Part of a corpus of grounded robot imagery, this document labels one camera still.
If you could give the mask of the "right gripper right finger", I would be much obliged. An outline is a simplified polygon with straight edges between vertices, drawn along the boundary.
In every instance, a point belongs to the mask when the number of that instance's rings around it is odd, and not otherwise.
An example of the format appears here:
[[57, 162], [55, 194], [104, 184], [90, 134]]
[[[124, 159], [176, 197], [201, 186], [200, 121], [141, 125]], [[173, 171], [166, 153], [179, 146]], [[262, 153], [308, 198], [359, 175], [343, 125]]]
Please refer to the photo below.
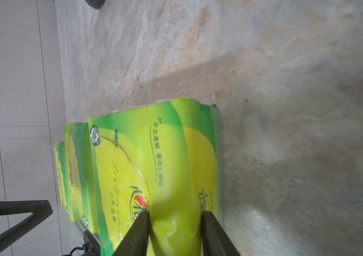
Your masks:
[[204, 256], [240, 256], [212, 212], [204, 211], [202, 213], [200, 233]]

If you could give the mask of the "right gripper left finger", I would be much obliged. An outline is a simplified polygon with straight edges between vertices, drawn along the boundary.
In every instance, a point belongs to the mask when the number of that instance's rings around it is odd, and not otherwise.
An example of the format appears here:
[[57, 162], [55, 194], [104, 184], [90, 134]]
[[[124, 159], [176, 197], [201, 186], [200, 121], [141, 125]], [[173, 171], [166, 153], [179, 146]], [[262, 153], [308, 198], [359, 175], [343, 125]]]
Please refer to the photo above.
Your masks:
[[149, 212], [143, 211], [131, 225], [113, 256], [147, 256], [149, 230]]

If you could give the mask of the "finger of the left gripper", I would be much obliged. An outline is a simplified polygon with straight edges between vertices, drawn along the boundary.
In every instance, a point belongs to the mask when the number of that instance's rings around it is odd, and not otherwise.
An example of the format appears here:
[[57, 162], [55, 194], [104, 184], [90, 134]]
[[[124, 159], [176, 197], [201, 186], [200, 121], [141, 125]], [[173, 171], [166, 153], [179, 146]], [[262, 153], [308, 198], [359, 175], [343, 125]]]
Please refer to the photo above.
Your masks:
[[0, 216], [29, 213], [26, 219], [0, 234], [0, 253], [52, 215], [47, 200], [0, 202]]

